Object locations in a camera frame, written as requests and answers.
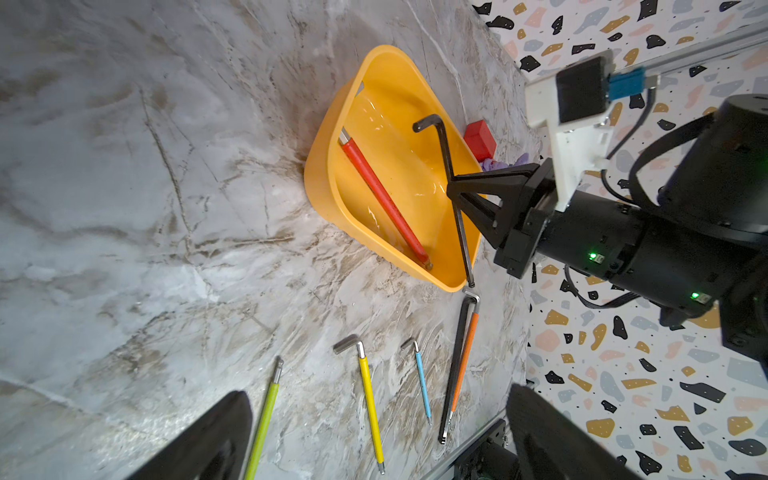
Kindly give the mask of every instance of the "orange-handled allen wrench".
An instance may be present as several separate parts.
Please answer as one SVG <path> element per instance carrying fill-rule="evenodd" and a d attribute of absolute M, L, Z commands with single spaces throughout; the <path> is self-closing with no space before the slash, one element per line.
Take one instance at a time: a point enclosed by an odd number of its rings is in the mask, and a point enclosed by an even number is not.
<path fill-rule="evenodd" d="M 478 320 L 480 319 L 480 296 L 469 290 L 464 290 L 464 294 L 475 299 L 475 311 L 472 312 L 472 320 L 469 321 L 469 328 L 467 329 L 467 340 L 464 342 L 464 351 L 462 352 L 462 366 L 458 369 L 456 389 L 453 391 L 453 402 L 451 403 L 451 412 L 448 415 L 448 424 L 445 427 L 446 430 L 451 426 L 453 412 L 456 411 L 456 406 L 458 405 L 458 396 L 462 392 L 464 373 L 467 369 L 467 363 L 469 363 L 469 352 L 472 351 L 472 342 L 475 340 L 475 331 L 477 330 Z"/>

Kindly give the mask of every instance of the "red-handled allen wrench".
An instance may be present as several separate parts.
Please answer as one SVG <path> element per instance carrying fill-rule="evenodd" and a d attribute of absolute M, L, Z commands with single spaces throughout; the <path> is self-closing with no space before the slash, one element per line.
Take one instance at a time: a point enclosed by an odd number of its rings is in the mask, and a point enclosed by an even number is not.
<path fill-rule="evenodd" d="M 397 230 L 406 240 L 408 246 L 411 247 L 413 253 L 416 254 L 416 258 L 418 258 L 419 262 L 424 265 L 424 268 L 431 270 L 432 262 L 429 261 L 429 255 L 427 254 L 426 250 L 424 250 L 422 243 L 419 242 L 418 238 L 416 238 L 416 235 L 413 233 L 413 230 L 411 230 L 411 227 L 409 227 L 408 222 L 406 222 L 406 219 L 402 217 L 402 214 L 400 213 L 400 210 L 397 209 L 395 202 L 392 201 L 392 198 L 389 196 L 386 189 L 379 181 L 376 173 L 368 164 L 368 161 L 362 154 L 362 151 L 360 151 L 360 147 L 358 147 L 355 143 L 355 140 L 349 136 L 345 128 L 341 129 L 341 134 L 339 135 L 339 143 L 341 144 L 342 150 L 344 150 L 344 153 L 349 158 L 349 161 L 351 161 L 352 165 L 354 165 L 357 169 L 360 177 L 366 181 L 366 184 L 368 184 L 368 187 L 373 192 L 374 197 L 376 197 L 376 199 L 379 201 L 379 204 L 381 204 L 381 206 L 384 208 L 384 211 L 389 216 L 389 219 L 392 220 L 392 222 L 395 224 L 395 227 L 397 227 Z"/>

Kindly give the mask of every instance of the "marble surface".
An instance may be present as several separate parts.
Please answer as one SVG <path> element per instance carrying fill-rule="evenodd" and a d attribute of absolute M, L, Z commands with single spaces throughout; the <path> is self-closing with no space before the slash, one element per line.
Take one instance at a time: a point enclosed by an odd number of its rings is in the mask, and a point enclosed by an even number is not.
<path fill-rule="evenodd" d="M 123 478 L 230 390 L 260 411 L 260 478 L 377 476 L 350 333 L 369 354 L 389 478 L 418 478 L 525 381 L 521 283 L 476 264 L 482 323 L 437 443 L 462 296 L 312 209 L 303 163 L 374 46 L 408 53 L 499 160 L 536 153 L 522 76 L 462 0 L 0 6 L 0 478 Z"/>

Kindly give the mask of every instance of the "black allen wrench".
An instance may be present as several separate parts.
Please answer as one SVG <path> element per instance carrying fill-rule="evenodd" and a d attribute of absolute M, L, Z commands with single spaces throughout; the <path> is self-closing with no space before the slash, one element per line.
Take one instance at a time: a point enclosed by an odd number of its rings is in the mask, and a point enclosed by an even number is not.
<path fill-rule="evenodd" d="M 419 133 L 426 128 L 435 126 L 437 137 L 440 140 L 440 151 L 442 152 L 442 163 L 445 167 L 445 177 L 450 184 L 456 179 L 453 174 L 453 163 L 451 162 L 451 149 L 448 146 L 448 135 L 445 133 L 445 124 L 442 123 L 440 115 L 432 114 L 413 124 L 413 131 Z M 475 276 L 472 274 L 472 260 L 469 258 L 469 246 L 467 245 L 467 234 L 464 230 L 464 218 L 462 211 L 451 200 L 453 207 L 453 218 L 456 221 L 456 230 L 458 231 L 458 244 L 462 248 L 462 257 L 464 259 L 464 270 L 467 273 L 467 285 L 469 288 L 475 288 Z"/>

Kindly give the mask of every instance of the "cable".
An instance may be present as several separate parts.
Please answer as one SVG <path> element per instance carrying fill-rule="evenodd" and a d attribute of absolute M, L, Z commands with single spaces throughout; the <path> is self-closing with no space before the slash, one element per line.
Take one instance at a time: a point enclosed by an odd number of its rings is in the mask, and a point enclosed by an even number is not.
<path fill-rule="evenodd" d="M 632 300 L 639 298 L 640 295 L 637 295 L 636 293 L 627 292 L 622 296 L 618 296 L 611 300 L 608 303 L 605 303 L 604 305 L 597 305 L 596 303 L 592 303 L 589 300 L 585 299 L 581 294 L 578 292 L 578 289 L 576 288 L 576 284 L 571 280 L 571 269 L 568 268 L 568 265 L 563 267 L 563 273 L 565 273 L 565 279 L 568 281 L 568 283 L 571 284 L 572 292 L 576 297 L 578 297 L 579 300 L 586 306 L 587 308 L 592 309 L 608 309 L 608 308 L 616 308 L 617 306 L 622 306 L 625 303 L 629 303 Z"/>
<path fill-rule="evenodd" d="M 632 138 L 632 135 L 634 135 L 634 132 L 637 131 L 638 128 L 640 128 L 644 123 L 645 120 L 648 118 L 648 115 L 650 115 L 650 111 L 654 107 L 654 102 L 656 101 L 656 89 L 655 88 L 648 88 L 647 93 L 647 100 L 645 103 L 645 108 L 643 109 L 643 113 L 640 115 L 640 118 L 637 119 L 637 122 L 635 122 L 634 126 L 631 130 L 629 130 L 629 133 L 624 135 L 624 138 L 622 138 L 618 144 L 614 147 L 613 150 L 608 154 L 606 157 L 608 160 L 613 158 L 613 156 L 616 154 L 616 152 L 619 151 L 619 148 L 623 147 L 625 143 L 627 143 L 627 140 Z M 607 170 L 600 170 L 600 180 L 603 182 L 603 187 L 605 187 L 605 190 L 608 190 L 608 193 L 616 197 L 617 199 L 627 202 L 628 204 L 637 205 L 637 202 L 632 200 L 631 198 L 626 198 L 623 195 L 619 194 L 616 190 L 614 190 L 611 185 L 608 184 L 608 179 L 606 178 Z"/>

